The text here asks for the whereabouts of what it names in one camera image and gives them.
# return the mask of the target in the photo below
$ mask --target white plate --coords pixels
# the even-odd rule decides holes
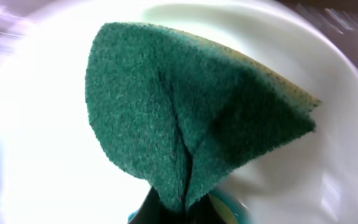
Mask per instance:
[[[4,223],[125,223],[143,201],[147,183],[112,165],[87,123],[87,56],[100,25],[111,21],[154,22],[215,40],[321,99],[316,133],[252,161],[222,185],[255,224],[358,223],[354,66],[280,6],[178,2],[60,2],[32,16],[29,36],[9,60],[0,58]]]

